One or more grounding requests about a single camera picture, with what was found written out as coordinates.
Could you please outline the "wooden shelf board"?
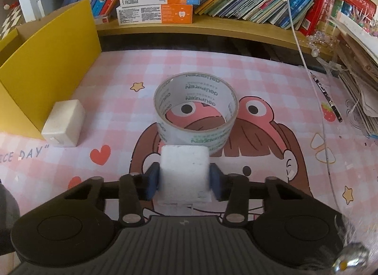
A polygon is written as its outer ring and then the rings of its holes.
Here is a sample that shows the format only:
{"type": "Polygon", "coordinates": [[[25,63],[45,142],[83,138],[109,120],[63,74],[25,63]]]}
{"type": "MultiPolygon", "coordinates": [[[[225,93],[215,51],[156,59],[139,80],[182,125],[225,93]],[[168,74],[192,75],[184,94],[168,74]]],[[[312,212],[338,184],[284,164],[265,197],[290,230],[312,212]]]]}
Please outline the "wooden shelf board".
{"type": "Polygon", "coordinates": [[[168,49],[220,52],[298,65],[317,65],[306,38],[270,24],[195,15],[192,24],[96,26],[103,50],[168,49]]]}

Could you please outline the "yellow cardboard box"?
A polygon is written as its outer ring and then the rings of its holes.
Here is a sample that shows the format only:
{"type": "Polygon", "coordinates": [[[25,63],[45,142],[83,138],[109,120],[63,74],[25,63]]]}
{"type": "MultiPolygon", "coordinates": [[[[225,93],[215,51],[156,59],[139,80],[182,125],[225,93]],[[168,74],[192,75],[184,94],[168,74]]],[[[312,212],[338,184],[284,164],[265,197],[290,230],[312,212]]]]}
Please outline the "yellow cardboard box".
{"type": "Polygon", "coordinates": [[[1,131],[41,138],[101,53],[89,0],[16,27],[1,40],[1,131]]]}

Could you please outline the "white foam block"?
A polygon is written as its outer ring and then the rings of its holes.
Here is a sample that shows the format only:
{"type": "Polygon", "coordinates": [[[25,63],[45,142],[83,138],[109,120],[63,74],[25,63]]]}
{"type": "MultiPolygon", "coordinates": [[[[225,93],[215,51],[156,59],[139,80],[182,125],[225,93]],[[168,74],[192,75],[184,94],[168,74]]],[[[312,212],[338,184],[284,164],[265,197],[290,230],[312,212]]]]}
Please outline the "white foam block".
{"type": "Polygon", "coordinates": [[[76,147],[85,120],[79,100],[56,102],[42,129],[43,138],[52,146],[76,147]]]}

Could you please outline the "lower orange white toothpaste box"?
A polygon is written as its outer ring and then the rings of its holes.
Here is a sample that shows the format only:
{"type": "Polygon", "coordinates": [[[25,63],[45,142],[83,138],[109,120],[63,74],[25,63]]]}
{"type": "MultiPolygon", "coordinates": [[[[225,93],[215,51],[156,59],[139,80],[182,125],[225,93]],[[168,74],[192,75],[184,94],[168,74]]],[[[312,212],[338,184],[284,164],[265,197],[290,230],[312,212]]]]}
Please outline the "lower orange white toothpaste box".
{"type": "Polygon", "coordinates": [[[120,26],[132,24],[191,24],[193,6],[187,4],[156,4],[146,6],[119,6],[120,26]]]}

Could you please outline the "white foam cube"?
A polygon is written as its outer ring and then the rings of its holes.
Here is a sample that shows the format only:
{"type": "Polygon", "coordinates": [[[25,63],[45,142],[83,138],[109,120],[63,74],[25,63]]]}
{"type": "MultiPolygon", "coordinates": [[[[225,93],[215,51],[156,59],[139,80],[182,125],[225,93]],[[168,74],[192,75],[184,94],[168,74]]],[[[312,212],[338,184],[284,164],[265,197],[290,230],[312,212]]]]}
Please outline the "white foam cube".
{"type": "Polygon", "coordinates": [[[162,147],[159,160],[158,201],[164,205],[189,205],[211,201],[208,147],[162,147]]]}

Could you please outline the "clear tape roll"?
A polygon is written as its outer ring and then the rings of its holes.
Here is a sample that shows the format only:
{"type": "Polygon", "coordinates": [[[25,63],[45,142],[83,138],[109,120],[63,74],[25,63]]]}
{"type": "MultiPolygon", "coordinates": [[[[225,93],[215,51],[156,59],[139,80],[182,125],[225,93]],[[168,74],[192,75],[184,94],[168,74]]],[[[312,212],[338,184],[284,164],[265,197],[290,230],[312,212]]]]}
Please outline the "clear tape roll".
{"type": "Polygon", "coordinates": [[[153,103],[164,144],[206,146],[210,154],[226,144],[239,110],[236,92],[226,81],[198,72],[162,82],[153,103]]]}

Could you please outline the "stack of papers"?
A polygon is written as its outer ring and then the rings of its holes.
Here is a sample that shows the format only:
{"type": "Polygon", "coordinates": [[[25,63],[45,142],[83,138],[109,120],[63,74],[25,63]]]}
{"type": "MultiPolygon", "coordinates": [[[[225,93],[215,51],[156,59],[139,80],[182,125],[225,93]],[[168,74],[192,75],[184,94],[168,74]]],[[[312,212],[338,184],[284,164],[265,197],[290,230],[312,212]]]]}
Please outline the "stack of papers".
{"type": "Polygon", "coordinates": [[[335,53],[344,64],[338,77],[351,97],[347,116],[363,134],[377,139],[377,21],[356,21],[339,11],[329,21],[339,29],[335,53]]]}

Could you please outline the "pink cartoon desk mat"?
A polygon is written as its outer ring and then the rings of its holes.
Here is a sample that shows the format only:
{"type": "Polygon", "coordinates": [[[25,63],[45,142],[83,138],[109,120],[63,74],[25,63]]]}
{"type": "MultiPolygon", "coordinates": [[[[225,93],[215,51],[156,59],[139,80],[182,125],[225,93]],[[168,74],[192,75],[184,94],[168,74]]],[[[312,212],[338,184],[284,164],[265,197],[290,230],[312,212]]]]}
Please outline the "pink cartoon desk mat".
{"type": "Polygon", "coordinates": [[[303,68],[244,63],[172,77],[129,54],[99,57],[76,91],[99,94],[106,62],[122,84],[110,137],[88,108],[88,141],[1,153],[61,181],[8,235],[15,274],[372,274],[377,208],[356,203],[377,172],[377,147],[339,116],[303,68]]]}

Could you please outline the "black pen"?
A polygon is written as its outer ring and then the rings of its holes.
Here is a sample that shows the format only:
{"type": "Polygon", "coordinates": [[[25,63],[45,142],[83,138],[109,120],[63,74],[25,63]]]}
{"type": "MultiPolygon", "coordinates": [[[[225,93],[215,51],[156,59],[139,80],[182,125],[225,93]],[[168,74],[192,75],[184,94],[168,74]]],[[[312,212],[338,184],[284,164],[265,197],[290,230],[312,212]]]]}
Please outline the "black pen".
{"type": "Polygon", "coordinates": [[[311,79],[311,83],[315,88],[315,94],[323,119],[330,123],[335,121],[342,123],[344,119],[340,111],[338,110],[335,102],[332,100],[329,92],[323,86],[319,78],[312,72],[309,72],[309,77],[311,79]]]}

